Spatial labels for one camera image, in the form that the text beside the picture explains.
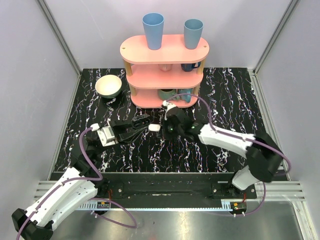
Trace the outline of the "teal green mug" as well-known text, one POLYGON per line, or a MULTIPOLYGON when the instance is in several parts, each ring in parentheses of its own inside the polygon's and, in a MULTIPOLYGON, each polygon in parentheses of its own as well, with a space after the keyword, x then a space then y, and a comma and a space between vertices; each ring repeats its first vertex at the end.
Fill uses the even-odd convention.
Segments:
POLYGON ((171 101, 179 101, 180 97, 177 96, 177 90, 176 89, 158 89, 157 90, 158 97, 166 101, 170 99, 171 101))

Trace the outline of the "white earbuds charging case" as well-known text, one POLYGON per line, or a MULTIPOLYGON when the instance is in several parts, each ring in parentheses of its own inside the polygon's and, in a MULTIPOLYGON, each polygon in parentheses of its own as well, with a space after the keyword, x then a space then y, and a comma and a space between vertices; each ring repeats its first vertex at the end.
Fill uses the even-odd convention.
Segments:
POLYGON ((159 132, 161 130, 161 125, 152 123, 148 126, 148 130, 151 132, 159 132))

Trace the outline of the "pink three-tier shelf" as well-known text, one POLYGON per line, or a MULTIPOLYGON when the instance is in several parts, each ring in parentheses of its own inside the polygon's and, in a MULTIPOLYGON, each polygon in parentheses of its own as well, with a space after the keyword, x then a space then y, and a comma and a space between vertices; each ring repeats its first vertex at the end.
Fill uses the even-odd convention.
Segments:
POLYGON ((160 108, 159 90, 191 91, 197 95, 204 76, 209 43, 201 38, 195 49, 188 49, 182 34, 165 34, 158 50, 148 48, 144 35, 127 38, 120 45, 130 97, 143 109, 160 108))

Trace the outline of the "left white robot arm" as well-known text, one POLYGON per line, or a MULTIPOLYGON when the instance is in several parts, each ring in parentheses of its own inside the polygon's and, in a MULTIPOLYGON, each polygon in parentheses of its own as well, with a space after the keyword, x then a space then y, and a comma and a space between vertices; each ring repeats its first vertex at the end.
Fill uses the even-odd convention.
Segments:
POLYGON ((92 124, 72 143, 70 166, 60 179, 27 209, 11 215, 17 239, 49 240, 54 230, 81 205, 103 214, 113 197, 121 196, 121 183, 102 176, 102 153, 107 147, 133 142, 149 126, 149 120, 117 120, 107 126, 92 124))

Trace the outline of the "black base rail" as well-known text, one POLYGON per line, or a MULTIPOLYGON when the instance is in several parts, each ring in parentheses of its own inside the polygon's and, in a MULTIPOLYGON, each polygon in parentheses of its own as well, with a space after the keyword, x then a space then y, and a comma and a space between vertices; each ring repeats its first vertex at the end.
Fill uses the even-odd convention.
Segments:
POLYGON ((105 192, 126 209, 219 208, 222 200, 257 198, 254 185, 231 194, 232 173, 104 173, 105 192))

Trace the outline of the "light blue mug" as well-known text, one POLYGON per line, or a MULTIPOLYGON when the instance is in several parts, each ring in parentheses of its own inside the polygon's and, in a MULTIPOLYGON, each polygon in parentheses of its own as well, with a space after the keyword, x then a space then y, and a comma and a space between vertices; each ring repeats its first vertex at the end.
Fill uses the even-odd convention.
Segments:
POLYGON ((181 94, 179 97, 181 100, 185 101, 186 103, 190 103, 192 96, 191 94, 193 93, 192 88, 186 88, 186 89, 178 89, 177 90, 178 94, 181 94))

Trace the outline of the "pink mug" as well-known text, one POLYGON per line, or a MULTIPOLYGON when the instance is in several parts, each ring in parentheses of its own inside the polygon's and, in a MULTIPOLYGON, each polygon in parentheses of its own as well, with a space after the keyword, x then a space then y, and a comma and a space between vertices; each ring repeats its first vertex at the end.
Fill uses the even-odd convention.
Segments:
POLYGON ((158 67, 163 72, 168 72, 172 69, 172 64, 159 64, 158 67))

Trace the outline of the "black marble mat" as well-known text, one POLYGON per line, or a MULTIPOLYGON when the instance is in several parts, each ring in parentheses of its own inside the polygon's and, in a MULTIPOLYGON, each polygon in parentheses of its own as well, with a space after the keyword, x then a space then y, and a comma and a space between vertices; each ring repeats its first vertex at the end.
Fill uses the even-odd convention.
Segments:
MULTIPOLYGON (((206 68, 199 95, 209 104, 215 126, 248 134, 266 130, 246 68, 206 68)), ((124 69, 84 69, 53 170, 67 169, 73 141, 90 125, 104 126, 110 121, 130 120, 142 114, 150 115, 158 123, 164 111, 143 109, 132 103, 124 69), (108 74, 122 81, 122 92, 113 99, 103 99, 95 91, 97 80, 108 74)), ((163 140, 150 131, 143 132, 133 143, 108 147, 101 157, 102 172, 235 172, 247 165, 243 157, 231 151, 181 137, 163 140)))

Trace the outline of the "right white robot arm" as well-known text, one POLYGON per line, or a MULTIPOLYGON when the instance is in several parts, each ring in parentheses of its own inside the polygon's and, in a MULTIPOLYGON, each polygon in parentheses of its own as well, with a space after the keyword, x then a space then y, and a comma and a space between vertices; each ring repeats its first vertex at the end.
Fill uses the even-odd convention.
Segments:
POLYGON ((173 105, 165 107, 161 131, 165 139, 180 136, 190 142, 219 147, 245 158, 246 166, 236 171, 227 185, 228 195, 235 199, 255 183, 272 182, 284 159, 267 133, 254 135, 211 126, 207 121, 192 120, 183 109, 173 105))

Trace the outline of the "tall blue cup left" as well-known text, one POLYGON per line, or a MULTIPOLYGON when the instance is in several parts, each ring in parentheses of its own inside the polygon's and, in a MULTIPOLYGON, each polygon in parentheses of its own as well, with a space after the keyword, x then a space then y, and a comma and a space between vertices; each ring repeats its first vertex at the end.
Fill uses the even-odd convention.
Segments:
POLYGON ((151 50, 160 49, 164 29, 163 15, 157 12, 148 13, 142 18, 142 24, 148 48, 151 50))

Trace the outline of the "navy blue mug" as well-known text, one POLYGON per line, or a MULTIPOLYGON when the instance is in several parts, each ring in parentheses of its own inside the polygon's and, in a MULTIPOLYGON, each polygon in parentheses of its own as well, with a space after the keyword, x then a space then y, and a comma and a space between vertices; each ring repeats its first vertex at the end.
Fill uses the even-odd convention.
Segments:
POLYGON ((201 62, 196 62, 196 63, 183 63, 180 66, 184 72, 191 72, 193 69, 197 69, 200 65, 201 65, 201 62))

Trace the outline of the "white green bowl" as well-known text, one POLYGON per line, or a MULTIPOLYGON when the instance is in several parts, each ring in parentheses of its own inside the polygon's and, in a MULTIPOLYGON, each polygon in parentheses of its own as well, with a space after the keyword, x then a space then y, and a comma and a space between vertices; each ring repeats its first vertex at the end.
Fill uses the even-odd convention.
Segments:
POLYGON ((122 90, 121 79, 112 74, 100 77, 95 83, 96 92, 105 99, 117 97, 122 90))

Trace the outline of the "blue cup right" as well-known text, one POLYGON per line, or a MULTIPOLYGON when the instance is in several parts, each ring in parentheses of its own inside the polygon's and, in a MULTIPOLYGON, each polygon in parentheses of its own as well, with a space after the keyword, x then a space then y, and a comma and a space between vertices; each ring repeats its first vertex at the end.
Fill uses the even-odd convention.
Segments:
POLYGON ((187 49, 196 49, 203 31, 204 24, 199 19, 188 19, 184 23, 184 45, 187 49))

